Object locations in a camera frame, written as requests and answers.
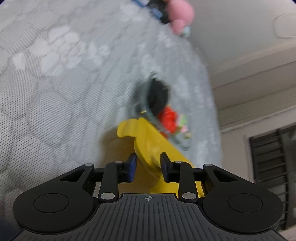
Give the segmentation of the yellow container lid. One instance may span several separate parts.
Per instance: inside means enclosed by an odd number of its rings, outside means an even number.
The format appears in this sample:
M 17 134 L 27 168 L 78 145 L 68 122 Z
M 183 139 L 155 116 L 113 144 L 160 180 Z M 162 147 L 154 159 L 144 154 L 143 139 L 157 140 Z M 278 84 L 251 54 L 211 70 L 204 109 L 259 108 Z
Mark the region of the yellow container lid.
M 120 184 L 120 193 L 174 193 L 177 183 L 166 183 L 161 171 L 161 153 L 171 161 L 191 162 L 183 156 L 151 123 L 144 118 L 122 121 L 117 127 L 119 138 L 134 138 L 137 168 L 130 184 Z

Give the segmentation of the clear glass food container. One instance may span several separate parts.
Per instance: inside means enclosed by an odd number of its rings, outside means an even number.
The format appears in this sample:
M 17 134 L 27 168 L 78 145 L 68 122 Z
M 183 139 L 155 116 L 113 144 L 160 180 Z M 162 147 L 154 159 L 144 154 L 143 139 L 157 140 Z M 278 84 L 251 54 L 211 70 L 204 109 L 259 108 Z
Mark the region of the clear glass food container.
M 178 116 L 184 114 L 188 120 L 188 128 L 192 133 L 191 128 L 191 117 L 188 102 L 182 97 L 177 96 L 177 91 L 174 90 L 173 86 L 168 84 L 167 81 L 157 72 L 151 72 L 148 78 L 144 81 L 140 81 L 136 85 L 135 94 L 133 98 L 132 115 L 137 118 L 145 118 L 149 121 L 166 139 L 176 145 L 179 149 L 187 151 L 190 148 L 192 138 L 185 139 L 182 133 L 177 131 L 174 134 L 170 134 L 162 124 L 159 122 L 157 116 L 154 116 L 149 108 L 147 102 L 147 96 L 151 85 L 151 80 L 156 78 L 161 80 L 169 88 L 169 100 L 166 106 L 170 106 L 174 111 L 177 112 Z

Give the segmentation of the green pink small toys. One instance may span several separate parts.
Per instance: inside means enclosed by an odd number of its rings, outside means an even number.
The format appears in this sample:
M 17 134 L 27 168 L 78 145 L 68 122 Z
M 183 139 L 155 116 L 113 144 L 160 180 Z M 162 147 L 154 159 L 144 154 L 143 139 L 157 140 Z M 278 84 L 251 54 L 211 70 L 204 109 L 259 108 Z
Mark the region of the green pink small toys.
M 192 133 L 188 128 L 188 120 L 186 115 L 180 114 L 177 118 L 177 129 L 179 133 L 182 133 L 185 139 L 192 138 Z

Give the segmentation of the red toy brick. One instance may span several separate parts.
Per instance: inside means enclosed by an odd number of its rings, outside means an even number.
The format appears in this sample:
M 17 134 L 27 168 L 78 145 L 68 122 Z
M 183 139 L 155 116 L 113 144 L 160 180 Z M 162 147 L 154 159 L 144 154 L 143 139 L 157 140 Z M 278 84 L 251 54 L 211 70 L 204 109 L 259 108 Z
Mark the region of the red toy brick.
M 177 131 L 177 117 L 177 112 L 170 106 L 166 106 L 157 116 L 159 122 L 170 134 L 174 134 Z

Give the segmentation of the black fuzzy item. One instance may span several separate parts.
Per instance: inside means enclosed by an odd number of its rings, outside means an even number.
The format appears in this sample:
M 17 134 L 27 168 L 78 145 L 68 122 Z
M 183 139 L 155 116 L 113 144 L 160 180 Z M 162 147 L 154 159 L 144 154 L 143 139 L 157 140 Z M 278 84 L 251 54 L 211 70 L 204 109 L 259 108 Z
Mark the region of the black fuzzy item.
M 154 116 L 166 107 L 169 100 L 169 88 L 161 80 L 153 78 L 149 88 L 147 102 Z

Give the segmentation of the dark window with louvres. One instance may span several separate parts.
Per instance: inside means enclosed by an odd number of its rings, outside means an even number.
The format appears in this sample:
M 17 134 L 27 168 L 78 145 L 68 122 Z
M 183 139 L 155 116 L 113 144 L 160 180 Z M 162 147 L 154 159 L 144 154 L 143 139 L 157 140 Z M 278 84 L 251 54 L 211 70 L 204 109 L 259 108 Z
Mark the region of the dark window with louvres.
M 283 203 L 278 230 L 295 225 L 295 125 L 249 138 L 253 178 Z

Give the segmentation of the beige curtain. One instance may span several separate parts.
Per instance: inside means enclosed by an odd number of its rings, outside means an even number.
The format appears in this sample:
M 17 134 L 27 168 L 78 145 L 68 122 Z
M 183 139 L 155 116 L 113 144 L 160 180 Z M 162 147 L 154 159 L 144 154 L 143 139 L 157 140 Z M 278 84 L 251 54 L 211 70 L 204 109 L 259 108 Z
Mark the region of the beige curtain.
M 218 111 L 221 132 L 236 130 L 295 109 L 295 87 Z

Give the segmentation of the pink plush toy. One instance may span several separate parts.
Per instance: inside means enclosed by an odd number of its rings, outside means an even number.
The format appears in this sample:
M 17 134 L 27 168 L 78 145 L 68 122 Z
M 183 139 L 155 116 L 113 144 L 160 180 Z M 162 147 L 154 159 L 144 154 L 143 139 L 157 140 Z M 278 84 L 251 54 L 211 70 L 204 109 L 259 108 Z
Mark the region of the pink plush toy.
M 176 35 L 182 35 L 194 20 L 195 12 L 186 0 L 170 0 L 166 3 L 171 29 Z

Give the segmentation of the blue pencil case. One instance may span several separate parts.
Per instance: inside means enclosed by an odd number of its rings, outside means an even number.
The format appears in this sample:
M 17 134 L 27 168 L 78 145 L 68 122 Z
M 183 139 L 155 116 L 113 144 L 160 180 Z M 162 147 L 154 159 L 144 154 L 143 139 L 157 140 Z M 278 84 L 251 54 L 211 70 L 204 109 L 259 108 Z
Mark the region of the blue pencil case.
M 138 4 L 141 8 L 148 8 L 149 11 L 152 13 L 154 17 L 157 19 L 160 19 L 163 17 L 163 14 L 159 10 L 159 7 L 157 4 L 154 3 L 154 1 L 148 1 L 148 0 L 133 0 L 136 4 Z

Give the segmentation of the black clothing pile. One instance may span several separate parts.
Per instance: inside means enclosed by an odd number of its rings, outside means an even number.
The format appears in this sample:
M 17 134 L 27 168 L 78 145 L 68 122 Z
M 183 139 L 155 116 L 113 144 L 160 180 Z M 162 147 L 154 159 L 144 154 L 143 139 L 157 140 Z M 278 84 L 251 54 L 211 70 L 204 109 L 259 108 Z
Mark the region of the black clothing pile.
M 157 6 L 159 7 L 159 10 L 163 14 L 163 17 L 158 20 L 160 20 L 164 25 L 168 24 L 170 22 L 169 15 L 166 12 L 168 1 L 165 1 L 165 0 L 151 0 L 151 1 L 154 1 L 154 3 L 157 4 Z

